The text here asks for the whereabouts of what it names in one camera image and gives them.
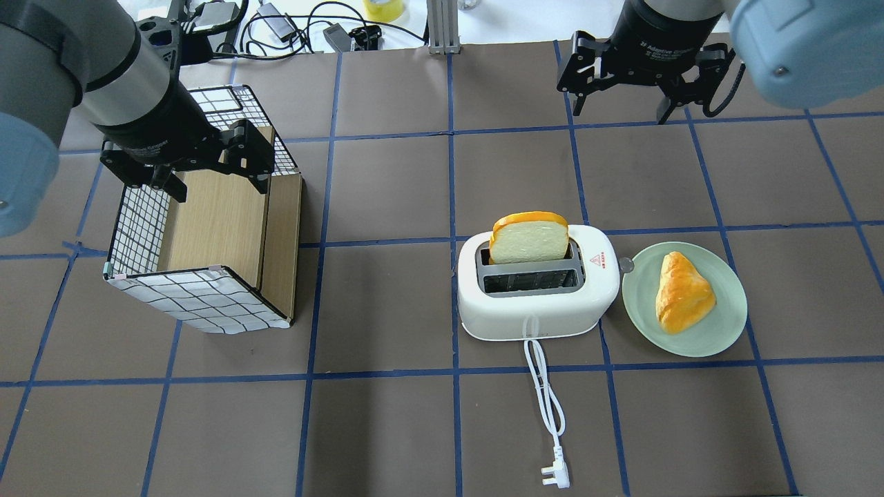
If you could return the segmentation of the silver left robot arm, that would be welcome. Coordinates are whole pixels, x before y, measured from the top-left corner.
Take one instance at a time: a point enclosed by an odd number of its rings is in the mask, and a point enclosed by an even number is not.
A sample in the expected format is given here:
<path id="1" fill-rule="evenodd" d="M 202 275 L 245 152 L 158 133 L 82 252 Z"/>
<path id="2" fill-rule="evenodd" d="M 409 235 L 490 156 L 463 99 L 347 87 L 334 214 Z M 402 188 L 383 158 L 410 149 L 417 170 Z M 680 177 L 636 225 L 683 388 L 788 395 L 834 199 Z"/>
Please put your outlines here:
<path id="1" fill-rule="evenodd" d="M 185 3 L 167 18 L 134 20 L 116 1 L 3 1 L 1 6 L 1 232 L 35 218 L 58 169 L 70 111 L 106 139 L 101 162 L 129 188 L 185 202 L 178 172 L 247 178 L 266 194 L 273 144 L 241 119 L 221 131 L 180 83 L 180 67 L 213 58 Z"/>

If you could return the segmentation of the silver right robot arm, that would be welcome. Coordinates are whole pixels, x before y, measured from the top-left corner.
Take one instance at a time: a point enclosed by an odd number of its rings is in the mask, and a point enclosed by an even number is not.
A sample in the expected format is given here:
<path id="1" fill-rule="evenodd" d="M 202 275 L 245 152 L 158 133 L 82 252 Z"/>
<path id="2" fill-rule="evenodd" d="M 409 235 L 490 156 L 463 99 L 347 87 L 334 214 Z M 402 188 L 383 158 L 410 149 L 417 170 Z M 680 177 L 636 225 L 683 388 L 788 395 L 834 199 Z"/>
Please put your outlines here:
<path id="1" fill-rule="evenodd" d="M 626 1 L 606 41 L 578 30 L 557 89 L 575 97 L 618 84 L 660 88 L 657 122 L 700 105 L 723 111 L 743 75 L 768 103 L 811 109 L 883 81 L 881 1 Z"/>

